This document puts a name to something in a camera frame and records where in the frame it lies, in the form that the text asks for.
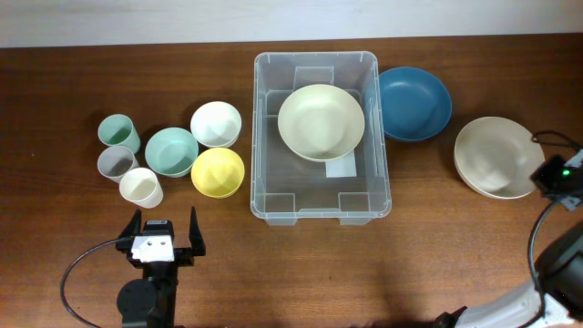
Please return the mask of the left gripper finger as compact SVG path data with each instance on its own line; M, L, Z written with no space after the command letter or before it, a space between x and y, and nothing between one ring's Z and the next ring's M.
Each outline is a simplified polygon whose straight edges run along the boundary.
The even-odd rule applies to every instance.
M204 249L205 243L199 228L197 212L194 206L190 210L189 241L192 249Z
M138 235L141 228L141 210L136 210L126 228L119 234L119 238L130 238Z

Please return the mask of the white cup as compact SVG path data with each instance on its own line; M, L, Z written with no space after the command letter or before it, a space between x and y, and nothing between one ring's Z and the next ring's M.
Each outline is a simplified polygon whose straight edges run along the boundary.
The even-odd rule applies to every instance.
M153 209L163 201L163 190L156 173L146 168L130 170L119 182L119 193L139 207Z

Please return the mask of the beige plate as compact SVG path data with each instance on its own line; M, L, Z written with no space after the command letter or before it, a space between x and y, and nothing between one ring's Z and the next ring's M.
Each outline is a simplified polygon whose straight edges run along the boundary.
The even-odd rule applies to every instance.
M544 163L533 134L508 118L482 117L467 123L455 139L455 168L475 192L514 200L536 189L530 176Z

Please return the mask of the grey cup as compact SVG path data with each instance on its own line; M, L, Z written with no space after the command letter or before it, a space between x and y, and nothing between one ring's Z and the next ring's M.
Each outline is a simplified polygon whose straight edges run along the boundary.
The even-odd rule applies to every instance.
M138 167L134 153L125 146L108 147L97 160L99 173L116 183L119 183L129 171Z

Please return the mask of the green cup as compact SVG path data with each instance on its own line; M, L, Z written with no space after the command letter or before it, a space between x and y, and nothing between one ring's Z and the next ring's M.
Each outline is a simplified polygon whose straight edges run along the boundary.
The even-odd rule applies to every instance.
M105 118L97 130L99 140L109 146L124 146L136 154L141 141L132 120L123 114L114 114Z

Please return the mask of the dark blue plate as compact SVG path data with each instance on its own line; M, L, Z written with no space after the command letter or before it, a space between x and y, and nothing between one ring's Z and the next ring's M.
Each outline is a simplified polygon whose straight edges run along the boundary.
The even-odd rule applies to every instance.
M453 104L444 83L417 67L395 67L379 76L382 119L386 137L419 142L448 125Z

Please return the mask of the cream plate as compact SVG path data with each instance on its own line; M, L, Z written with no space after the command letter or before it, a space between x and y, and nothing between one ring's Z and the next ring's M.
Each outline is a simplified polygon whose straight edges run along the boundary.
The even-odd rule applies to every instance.
M278 131L296 155L313 162L339 159L354 150L365 130L363 109L347 91L314 84L282 103Z

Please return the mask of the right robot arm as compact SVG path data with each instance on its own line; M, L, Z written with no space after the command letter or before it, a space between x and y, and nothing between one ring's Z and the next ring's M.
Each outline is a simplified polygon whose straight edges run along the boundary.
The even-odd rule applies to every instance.
M527 243L530 280L497 300L442 313L432 323L442 328L550 327L582 321L582 224L559 236L539 256L538 232L557 206L582 206L582 153L569 160L556 155L531 180L550 203L536 220Z

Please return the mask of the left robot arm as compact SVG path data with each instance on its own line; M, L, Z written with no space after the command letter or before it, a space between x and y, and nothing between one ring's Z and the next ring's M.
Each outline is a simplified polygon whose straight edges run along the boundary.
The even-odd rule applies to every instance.
M189 219L189 247L175 247L169 220L141 221L137 210L119 234L116 250L142 270L142 277L127 282L119 291L117 308L124 327L172 327L175 321L178 272L206 254L197 212Z

